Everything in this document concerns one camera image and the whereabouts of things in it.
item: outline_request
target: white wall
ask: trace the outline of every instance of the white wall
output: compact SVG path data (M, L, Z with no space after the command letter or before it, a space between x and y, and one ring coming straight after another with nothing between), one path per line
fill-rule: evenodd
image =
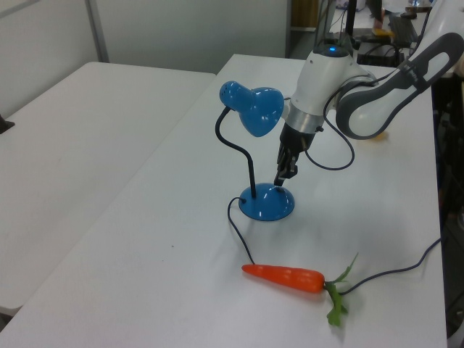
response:
M112 63L217 73L232 54L285 57L289 0L94 0Z
M0 18L0 114L97 60L85 0L40 0Z

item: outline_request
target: orange carrot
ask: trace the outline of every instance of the orange carrot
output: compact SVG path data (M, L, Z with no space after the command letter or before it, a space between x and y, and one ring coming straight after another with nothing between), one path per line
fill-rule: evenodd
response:
M324 275L315 270L271 265L243 265L241 269L252 276L297 290L318 293L324 288Z

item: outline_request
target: black flexible arm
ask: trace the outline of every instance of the black flexible arm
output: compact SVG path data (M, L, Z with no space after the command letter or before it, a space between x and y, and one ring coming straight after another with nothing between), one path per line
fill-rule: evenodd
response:
M225 140L224 137L222 136L222 134L220 133L220 124L222 123L222 121L224 120L224 117L228 114L229 111L231 111L231 108L230 107L225 107L223 112L220 114L219 118L217 119L216 127L215 127L216 136L220 140L221 143L223 143L223 144L231 147L232 149L237 150L237 151L239 151L239 152L241 152L242 154L245 155L246 159L248 160L249 185L250 185L250 188L252 190L252 198L256 198L256 183L254 182L254 168L253 168L253 159L252 159L252 157L250 156L250 154L248 153L247 150L245 150L244 148L242 148L240 146L237 146L237 145L231 143L228 140Z

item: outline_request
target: electronic equipment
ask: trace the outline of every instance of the electronic equipment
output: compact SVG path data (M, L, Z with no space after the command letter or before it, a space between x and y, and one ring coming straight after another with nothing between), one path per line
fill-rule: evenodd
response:
M390 44L361 43L357 50L356 62L377 67L397 67L405 60L405 55Z
M418 14L413 11L406 11L399 15L401 18L406 20L415 20L418 17Z
M394 44L398 47L411 47L413 42L418 42L418 34L415 32L411 20L390 15L390 29L394 34Z

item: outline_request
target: toy carrot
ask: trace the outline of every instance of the toy carrot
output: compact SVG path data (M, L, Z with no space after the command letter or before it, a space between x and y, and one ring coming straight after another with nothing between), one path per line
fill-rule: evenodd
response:
M351 265L335 281L326 281L322 273L316 270L305 270L303 268L271 265L243 265L241 269L252 276L301 291L320 293L325 289L333 302L333 309L327 314L328 323L334 326L340 326L341 314L347 314L348 311L341 303L341 295L336 290L335 284L343 281L348 276L348 273L355 263L356 257L357 254L351 262Z

